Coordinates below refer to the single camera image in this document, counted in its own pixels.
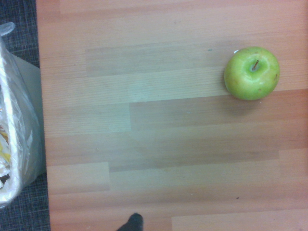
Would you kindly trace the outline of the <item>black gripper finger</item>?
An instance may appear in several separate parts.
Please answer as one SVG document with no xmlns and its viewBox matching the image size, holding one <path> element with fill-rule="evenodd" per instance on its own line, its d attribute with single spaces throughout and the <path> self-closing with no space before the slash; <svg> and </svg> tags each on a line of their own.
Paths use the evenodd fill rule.
<svg viewBox="0 0 308 231">
<path fill-rule="evenodd" d="M 117 231 L 143 231 L 143 217 L 139 213 L 132 214 L 128 221 Z"/>
</svg>

